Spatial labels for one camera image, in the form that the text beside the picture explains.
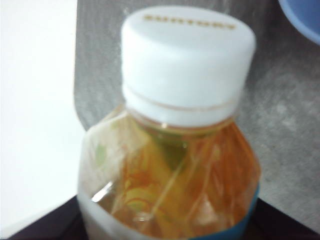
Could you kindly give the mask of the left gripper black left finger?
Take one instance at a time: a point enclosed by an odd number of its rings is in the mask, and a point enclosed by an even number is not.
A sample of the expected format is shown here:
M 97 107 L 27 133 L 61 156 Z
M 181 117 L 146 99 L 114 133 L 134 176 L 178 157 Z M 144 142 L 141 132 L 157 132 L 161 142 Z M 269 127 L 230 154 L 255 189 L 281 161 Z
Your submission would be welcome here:
M 12 240 L 85 240 L 87 233 L 77 198 L 11 236 Z

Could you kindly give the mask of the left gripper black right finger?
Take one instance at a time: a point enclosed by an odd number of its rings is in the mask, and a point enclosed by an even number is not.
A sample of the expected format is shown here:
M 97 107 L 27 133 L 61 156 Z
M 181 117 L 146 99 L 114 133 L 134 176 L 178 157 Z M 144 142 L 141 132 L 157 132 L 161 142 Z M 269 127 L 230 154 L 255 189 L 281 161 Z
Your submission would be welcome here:
M 243 240 L 318 240 L 320 234 L 263 201 L 257 200 Z

